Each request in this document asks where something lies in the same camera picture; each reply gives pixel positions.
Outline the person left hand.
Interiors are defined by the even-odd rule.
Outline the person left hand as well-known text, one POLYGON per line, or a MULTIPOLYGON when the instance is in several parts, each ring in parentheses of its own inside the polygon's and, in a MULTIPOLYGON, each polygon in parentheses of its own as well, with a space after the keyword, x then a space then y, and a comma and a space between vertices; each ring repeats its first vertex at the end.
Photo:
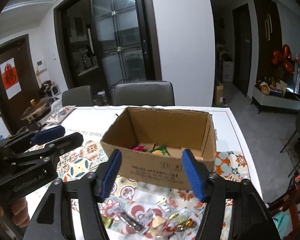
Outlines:
MULTIPOLYGON (((17 200, 11 205, 12 220, 14 224, 20 228, 28 226, 30 222, 27 200, 25 197, 17 200)), ((3 217, 4 211, 0 206, 0 217, 3 217)))

